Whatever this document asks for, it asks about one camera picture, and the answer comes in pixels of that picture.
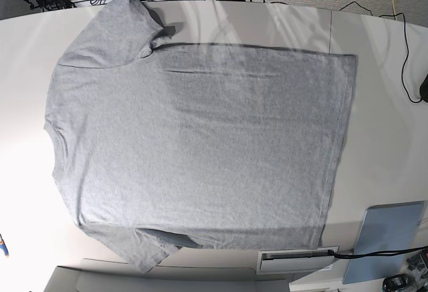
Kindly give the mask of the grey T-shirt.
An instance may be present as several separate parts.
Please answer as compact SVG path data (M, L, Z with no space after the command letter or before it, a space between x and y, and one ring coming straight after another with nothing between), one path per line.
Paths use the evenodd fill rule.
M57 62L53 178L76 226L145 273L181 247L315 249L355 55L170 43L113 0Z

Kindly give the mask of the blue-grey flat board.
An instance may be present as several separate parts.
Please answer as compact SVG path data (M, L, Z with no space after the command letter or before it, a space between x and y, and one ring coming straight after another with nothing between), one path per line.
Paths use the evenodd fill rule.
M369 207L363 218L354 254L408 249L413 242L424 204L423 201L417 201ZM390 277L399 272L402 262L402 255L351 260L342 284Z

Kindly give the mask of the black round object right edge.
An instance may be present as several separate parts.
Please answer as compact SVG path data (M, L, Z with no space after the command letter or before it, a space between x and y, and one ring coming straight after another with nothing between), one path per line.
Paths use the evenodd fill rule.
M425 77L423 83L419 87L420 99L424 102L428 102L428 76Z

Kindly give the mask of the black device bottom right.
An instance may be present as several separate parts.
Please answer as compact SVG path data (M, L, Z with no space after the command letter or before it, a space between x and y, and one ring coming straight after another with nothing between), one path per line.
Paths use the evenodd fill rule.
M412 276L400 273L390 277L386 277L382 283L383 292L404 291L415 282Z

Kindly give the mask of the blue orange tool left edge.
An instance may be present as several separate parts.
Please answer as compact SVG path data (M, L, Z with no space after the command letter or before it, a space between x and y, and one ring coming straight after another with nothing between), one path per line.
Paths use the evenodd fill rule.
M7 249L7 246L5 244L5 241L3 240L3 237L0 235L0 249L3 251L5 257L9 256L9 251Z

